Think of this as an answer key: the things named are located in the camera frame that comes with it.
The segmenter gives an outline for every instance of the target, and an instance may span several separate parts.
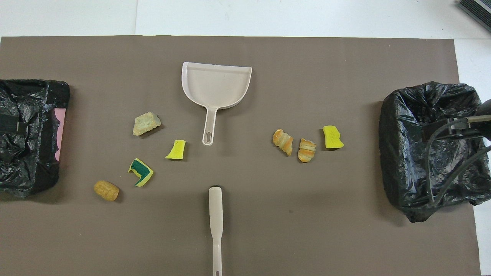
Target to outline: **green and yellow sponge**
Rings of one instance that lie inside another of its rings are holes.
[[[145,165],[140,159],[135,158],[133,162],[131,163],[130,168],[128,169],[128,172],[133,172],[138,176],[140,179],[138,182],[135,184],[137,187],[141,187],[147,183],[147,181],[152,177],[153,175],[153,170]]]

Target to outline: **brush handle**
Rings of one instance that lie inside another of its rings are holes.
[[[215,119],[217,118],[217,108],[206,108],[205,130],[203,132],[203,145],[213,144],[213,132],[215,132]]]
[[[222,276],[221,243],[213,243],[213,276]]]
[[[223,233],[223,204],[221,188],[208,190],[210,200],[210,229],[213,238],[213,276],[222,276],[221,272],[221,236]]]

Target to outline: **black trash bag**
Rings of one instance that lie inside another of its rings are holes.
[[[25,131],[0,132],[0,191],[26,197],[58,181],[54,108],[65,109],[70,87],[45,80],[0,80],[0,116],[17,118]]]
[[[411,222],[423,222],[443,206],[491,198],[487,155],[475,161],[461,182],[454,180],[438,206],[429,204],[426,187],[424,125],[445,118],[472,116],[481,104],[476,90],[466,84],[425,83],[398,89],[383,101],[379,148],[383,187],[389,202]],[[437,139],[430,151],[433,195],[463,161],[485,148],[482,138]]]

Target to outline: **sponge piece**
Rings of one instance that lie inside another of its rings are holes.
[[[341,134],[335,126],[325,126],[322,128],[324,136],[326,137],[326,148],[342,148],[344,146],[341,138]]]
[[[149,166],[145,165],[140,159],[135,158],[133,162],[131,163],[131,166],[128,170],[128,172],[133,172],[138,176],[140,179],[137,181],[135,186],[141,187],[147,183],[147,181],[152,177],[153,171]]]
[[[151,131],[154,128],[161,126],[160,119],[153,112],[147,112],[135,118],[135,125],[133,126],[133,135],[140,136],[147,131]]]
[[[184,146],[186,145],[186,141],[184,140],[175,140],[174,146],[170,150],[170,153],[165,157],[166,159],[182,159],[184,154]]]

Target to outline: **yellow sponge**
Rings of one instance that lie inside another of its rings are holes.
[[[175,140],[174,146],[170,150],[170,153],[165,157],[166,159],[182,159],[184,155],[184,146],[186,145],[186,141],[184,140]]]
[[[335,126],[325,126],[322,128],[324,136],[326,137],[326,148],[342,148],[344,146],[341,138],[341,134]]]

